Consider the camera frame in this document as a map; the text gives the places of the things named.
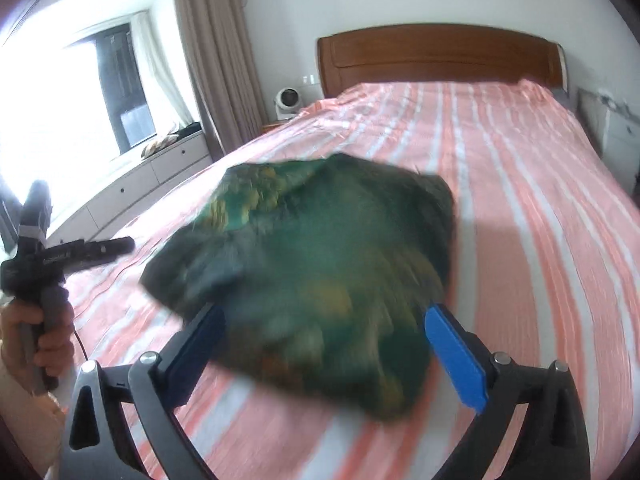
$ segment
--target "wall socket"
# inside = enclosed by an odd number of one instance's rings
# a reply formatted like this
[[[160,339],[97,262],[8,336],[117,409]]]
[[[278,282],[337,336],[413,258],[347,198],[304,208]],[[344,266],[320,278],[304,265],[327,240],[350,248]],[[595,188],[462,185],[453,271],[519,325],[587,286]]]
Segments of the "wall socket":
[[[302,76],[302,86],[317,85],[319,83],[318,76],[314,74]]]

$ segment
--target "black handle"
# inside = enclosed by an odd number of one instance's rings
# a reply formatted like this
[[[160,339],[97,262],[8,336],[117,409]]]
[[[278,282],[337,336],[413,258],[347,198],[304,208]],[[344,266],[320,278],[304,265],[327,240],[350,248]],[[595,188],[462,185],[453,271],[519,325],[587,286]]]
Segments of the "black handle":
[[[19,294],[18,297],[29,303],[37,304],[44,313],[44,322],[40,325],[22,323],[20,336],[25,361],[31,369],[31,393],[36,396],[44,395],[58,387],[58,378],[47,375],[44,368],[33,364],[33,356],[38,351],[38,339],[46,332],[50,332],[62,323],[66,300],[69,293],[59,285],[44,287],[36,293]]]

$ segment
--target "small fan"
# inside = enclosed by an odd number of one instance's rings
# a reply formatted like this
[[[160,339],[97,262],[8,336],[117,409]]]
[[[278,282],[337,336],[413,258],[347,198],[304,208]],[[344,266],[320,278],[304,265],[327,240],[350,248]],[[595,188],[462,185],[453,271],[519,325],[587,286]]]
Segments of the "small fan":
[[[283,88],[276,94],[274,99],[276,105],[276,116],[279,121],[286,121],[296,116],[302,108],[302,99],[296,89]]]

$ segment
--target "nightstand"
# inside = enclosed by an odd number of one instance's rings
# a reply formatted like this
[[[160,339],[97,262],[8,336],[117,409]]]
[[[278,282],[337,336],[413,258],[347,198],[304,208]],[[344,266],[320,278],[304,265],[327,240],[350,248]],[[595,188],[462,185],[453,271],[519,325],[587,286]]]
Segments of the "nightstand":
[[[276,128],[281,127],[283,124],[287,124],[289,121],[275,121],[274,123],[263,124],[262,125],[262,134],[266,134],[271,130],[275,130]]]
[[[605,166],[632,195],[640,173],[640,117],[585,90],[580,90],[578,113]]]

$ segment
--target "green cloth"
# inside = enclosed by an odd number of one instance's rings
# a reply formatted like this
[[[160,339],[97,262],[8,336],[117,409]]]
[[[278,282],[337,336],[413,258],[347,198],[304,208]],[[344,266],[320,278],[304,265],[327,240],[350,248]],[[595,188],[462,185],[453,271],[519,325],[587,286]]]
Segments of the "green cloth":
[[[221,364],[393,418],[424,381],[452,225],[439,176],[343,154],[241,164],[141,282],[187,320],[224,307]]]

